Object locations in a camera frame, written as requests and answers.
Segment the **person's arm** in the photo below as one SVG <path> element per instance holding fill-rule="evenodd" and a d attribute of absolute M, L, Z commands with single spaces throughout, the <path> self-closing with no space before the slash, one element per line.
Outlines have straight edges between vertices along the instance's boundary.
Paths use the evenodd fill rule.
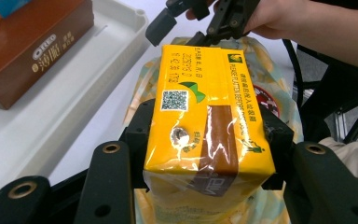
<path fill-rule="evenodd" d="M 307 0 L 262 0 L 245 32 L 286 38 L 358 66 L 358 10 Z"/>

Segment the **brown stripe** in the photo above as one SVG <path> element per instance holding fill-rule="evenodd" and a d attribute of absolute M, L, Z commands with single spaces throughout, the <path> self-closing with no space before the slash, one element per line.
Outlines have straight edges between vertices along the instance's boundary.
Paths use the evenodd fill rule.
<path fill-rule="evenodd" d="M 229 105 L 209 105 L 199 170 L 191 189 L 223 196 L 238 173 L 238 156 Z"/>

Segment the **green leaf graphic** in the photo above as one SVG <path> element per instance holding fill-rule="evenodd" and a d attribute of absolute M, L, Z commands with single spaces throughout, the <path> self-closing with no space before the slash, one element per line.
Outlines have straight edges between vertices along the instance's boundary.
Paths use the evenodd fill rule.
<path fill-rule="evenodd" d="M 199 84 L 196 82 L 181 82 L 183 86 L 188 87 L 196 95 L 197 103 L 201 102 L 205 98 L 205 94 L 199 91 Z"/>

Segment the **gray floor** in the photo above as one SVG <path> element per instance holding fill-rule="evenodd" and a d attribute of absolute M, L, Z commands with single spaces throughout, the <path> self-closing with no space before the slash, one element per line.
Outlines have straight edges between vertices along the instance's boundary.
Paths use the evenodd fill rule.
<path fill-rule="evenodd" d="M 301 66 L 301 72 L 304 81 L 320 80 L 326 69 L 324 63 L 319 62 L 308 54 L 298 50 L 297 57 Z M 304 101 L 311 95 L 311 91 L 306 91 L 304 94 Z M 296 90 L 294 90 L 294 99 L 296 99 Z M 358 117 L 358 107 L 354 108 L 348 113 L 339 115 L 335 114 L 327 118 L 325 121 L 330 127 L 332 136 L 338 141 L 342 141 L 348 130 Z"/>

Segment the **green logo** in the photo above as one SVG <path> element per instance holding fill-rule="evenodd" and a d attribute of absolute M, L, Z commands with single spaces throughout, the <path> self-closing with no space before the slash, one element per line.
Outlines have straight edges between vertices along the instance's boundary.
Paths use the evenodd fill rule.
<path fill-rule="evenodd" d="M 195 82 L 181 82 L 179 83 L 188 87 L 196 95 L 197 103 L 201 102 L 205 98 L 205 94 L 199 91 L 199 85 Z"/>
<path fill-rule="evenodd" d="M 240 54 L 228 54 L 228 61 L 230 63 L 242 63 L 242 57 Z"/>

